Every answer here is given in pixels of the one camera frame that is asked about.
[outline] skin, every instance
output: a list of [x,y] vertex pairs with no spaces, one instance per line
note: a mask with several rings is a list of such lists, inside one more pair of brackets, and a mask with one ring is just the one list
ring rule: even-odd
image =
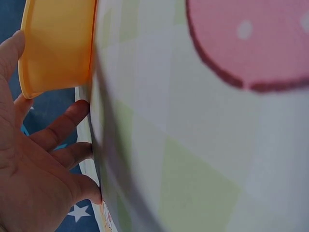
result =
[[8,86],[25,47],[18,31],[0,45],[0,225],[9,232],[53,232],[70,208],[101,193],[89,177],[69,170],[92,157],[89,143],[54,149],[89,113],[78,101],[48,128],[25,136],[21,125],[33,100],[22,95],[13,102]]

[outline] white star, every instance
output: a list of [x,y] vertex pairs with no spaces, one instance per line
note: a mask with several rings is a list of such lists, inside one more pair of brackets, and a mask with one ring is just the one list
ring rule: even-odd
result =
[[78,207],[77,205],[74,205],[74,210],[69,212],[68,215],[74,216],[75,222],[78,222],[78,220],[81,219],[81,217],[91,216],[90,214],[86,213],[87,208],[88,205],[82,208]]

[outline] finger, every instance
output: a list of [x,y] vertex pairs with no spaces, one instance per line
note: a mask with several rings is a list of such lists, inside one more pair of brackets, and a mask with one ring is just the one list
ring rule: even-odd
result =
[[79,189],[77,199],[75,199],[76,202],[89,199],[94,204],[102,204],[100,189],[90,177],[81,174],[74,174],[73,179]]
[[24,49],[25,35],[22,31],[17,31],[0,45],[0,75],[7,81],[11,78]]
[[66,148],[50,153],[55,160],[70,170],[85,159],[92,157],[92,145],[90,143],[76,143]]
[[88,113],[89,103],[79,100],[46,129],[31,135],[30,139],[46,151],[52,151],[74,131]]
[[28,114],[31,106],[33,105],[33,100],[26,99],[22,94],[14,101],[15,107],[15,125],[21,128],[23,121]]

